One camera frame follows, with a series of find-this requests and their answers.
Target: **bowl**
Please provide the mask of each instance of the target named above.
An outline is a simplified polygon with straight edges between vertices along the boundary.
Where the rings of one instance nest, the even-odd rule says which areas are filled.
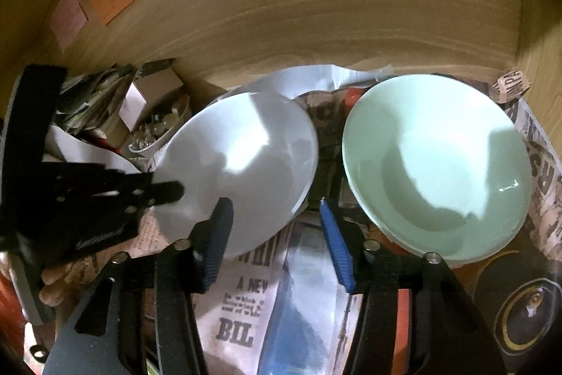
[[[411,253],[451,266],[505,247],[523,225],[531,170],[501,108],[452,78],[408,75],[367,91],[342,144],[349,187],[367,216]]]
[[[154,208],[169,242],[189,236],[219,197],[234,207],[225,251],[233,257],[266,242],[296,214],[318,165],[316,130],[279,94],[228,97],[193,116],[172,137],[154,181],[179,180],[184,197]]]

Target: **container of glass marbles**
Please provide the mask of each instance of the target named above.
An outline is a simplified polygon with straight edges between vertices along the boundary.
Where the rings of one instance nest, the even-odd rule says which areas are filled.
[[[129,150],[151,158],[190,118],[189,96],[186,94],[176,101],[156,107],[150,118],[143,120],[134,130],[129,140]]]

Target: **screw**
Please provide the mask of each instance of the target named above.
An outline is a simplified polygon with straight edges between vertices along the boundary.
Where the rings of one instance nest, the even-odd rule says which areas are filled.
[[[189,239],[178,239],[174,242],[174,248],[177,251],[187,250],[188,248],[190,248],[190,246],[191,242],[189,241]]]
[[[127,251],[119,251],[118,253],[115,253],[113,256],[111,256],[111,262],[113,264],[122,264],[127,259],[129,259],[129,254],[127,253]]]
[[[373,239],[368,239],[363,242],[363,249],[373,253],[380,250],[380,243]]]
[[[443,258],[438,253],[435,253],[434,251],[430,251],[429,253],[426,253],[425,259],[427,259],[427,262],[429,262],[430,264],[439,264],[443,260]]]

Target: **green bowl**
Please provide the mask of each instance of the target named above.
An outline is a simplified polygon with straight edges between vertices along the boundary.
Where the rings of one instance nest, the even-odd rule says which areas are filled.
[[[505,247],[529,209],[530,162],[511,120],[484,94],[437,75],[367,91],[344,129],[349,187],[393,242],[451,266]]]

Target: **small white bowl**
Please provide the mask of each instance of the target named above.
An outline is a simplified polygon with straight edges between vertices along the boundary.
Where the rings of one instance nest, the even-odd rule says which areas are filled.
[[[392,241],[451,266],[485,259],[524,223],[530,162],[501,108],[451,78],[384,81],[352,108],[343,155],[349,187]]]
[[[172,138],[155,182],[185,186],[176,203],[155,207],[172,242],[211,215],[219,197],[234,206],[225,256],[259,246],[295,215],[318,164],[316,130],[295,102],[274,93],[243,93],[199,112]]]

